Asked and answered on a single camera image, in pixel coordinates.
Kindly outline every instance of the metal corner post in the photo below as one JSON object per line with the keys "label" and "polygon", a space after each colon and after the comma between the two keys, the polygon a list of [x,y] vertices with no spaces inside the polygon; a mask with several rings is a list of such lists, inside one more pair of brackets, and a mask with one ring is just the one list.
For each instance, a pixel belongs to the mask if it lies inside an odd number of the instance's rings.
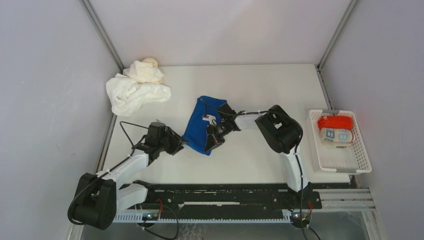
{"label": "metal corner post", "polygon": [[351,0],[349,5],[346,8],[346,11],[343,14],[343,17],[341,18],[327,48],[325,49],[324,54],[321,57],[321,60],[319,61],[317,68],[319,71],[321,71],[326,64],[327,59],[329,58],[329,55],[331,51],[333,50],[334,46],[336,45],[337,40],[339,39],[343,29],[346,26],[346,23],[348,22],[349,18],[351,17],[353,11],[355,10],[355,7],[358,5],[360,0]]}
{"label": "metal corner post", "polygon": [[[84,8],[85,12],[87,13],[88,17],[91,20],[91,23],[93,24],[94,28],[96,29],[98,36],[103,41],[104,45],[106,46],[108,52],[110,53],[110,56],[113,58],[113,61],[115,62],[116,66],[119,68],[119,71],[122,73],[124,70],[124,64],[121,60],[121,58],[118,55],[117,50],[115,49],[108,33],[105,30],[105,27],[103,26],[102,22],[100,21],[99,16],[96,13],[96,10],[93,7],[93,4],[90,2],[90,0],[79,0],[81,2],[82,7]],[[112,132],[114,129],[114,125],[116,122],[117,116],[115,114],[112,114],[110,116],[110,120],[107,125],[107,129],[103,136],[103,143],[101,145],[100,151],[99,151],[99,157],[98,162],[96,164],[96,168],[94,172],[98,172],[103,168],[103,164],[106,158],[106,153],[109,148],[110,139],[112,137]]]}

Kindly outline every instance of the white cloth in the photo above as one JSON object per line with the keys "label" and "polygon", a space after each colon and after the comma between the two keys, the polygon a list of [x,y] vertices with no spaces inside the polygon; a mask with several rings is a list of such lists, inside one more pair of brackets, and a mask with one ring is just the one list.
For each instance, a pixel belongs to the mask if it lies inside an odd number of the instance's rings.
{"label": "white cloth", "polygon": [[150,62],[135,61],[130,68],[106,82],[106,92],[117,116],[131,116],[141,105],[165,102],[171,88],[162,84],[164,74]]}
{"label": "white cloth", "polygon": [[164,74],[151,62],[135,61],[129,68],[123,70],[123,74],[141,83],[160,82]]}

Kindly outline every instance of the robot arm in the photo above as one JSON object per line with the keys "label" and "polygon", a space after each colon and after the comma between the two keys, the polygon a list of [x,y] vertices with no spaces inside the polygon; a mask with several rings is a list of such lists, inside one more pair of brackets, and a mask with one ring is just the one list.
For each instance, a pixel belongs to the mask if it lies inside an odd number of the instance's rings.
{"label": "robot arm", "polygon": [[222,145],[225,142],[224,136],[232,131],[259,128],[269,147],[279,153],[282,159],[288,187],[298,193],[308,186],[309,180],[305,173],[303,173],[302,185],[300,167],[304,168],[300,155],[295,152],[302,130],[293,124],[294,121],[291,121],[289,115],[280,106],[274,105],[268,111],[257,114],[236,114],[227,103],[217,110],[222,121],[218,125],[207,126],[205,152]]}
{"label": "robot arm", "polygon": [[74,224],[90,225],[104,230],[115,215],[146,200],[147,188],[137,183],[121,187],[138,171],[149,166],[161,152],[175,155],[186,141],[170,127],[152,122],[147,135],[132,148],[130,157],[117,166],[96,174],[86,173],[80,179],[68,218]]}

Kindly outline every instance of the white towel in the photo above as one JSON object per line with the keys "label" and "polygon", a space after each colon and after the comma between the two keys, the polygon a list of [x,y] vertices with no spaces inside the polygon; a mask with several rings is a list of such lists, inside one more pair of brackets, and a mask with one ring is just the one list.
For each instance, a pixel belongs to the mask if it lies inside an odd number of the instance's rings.
{"label": "white towel", "polygon": [[135,61],[106,82],[106,92],[117,116],[131,116],[143,104],[165,102],[171,88],[161,83],[164,74],[151,62]]}

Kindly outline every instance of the red wire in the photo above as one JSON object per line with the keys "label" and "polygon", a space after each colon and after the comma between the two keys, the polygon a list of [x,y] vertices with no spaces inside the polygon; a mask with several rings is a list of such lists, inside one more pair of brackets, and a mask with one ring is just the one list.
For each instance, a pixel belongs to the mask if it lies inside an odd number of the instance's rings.
{"label": "red wire", "polygon": [[311,201],[307,201],[307,203],[309,204],[309,209],[310,209],[309,215],[311,215],[312,214],[312,210],[314,209],[314,205],[312,204]]}
{"label": "red wire", "polygon": [[162,200],[160,199],[160,198],[158,198],[157,200],[156,200],[156,202],[159,202],[160,203],[160,209],[159,209],[159,215],[161,215],[161,213],[162,213],[162,211],[164,210],[164,206],[162,206],[163,205],[163,203],[162,203]]}

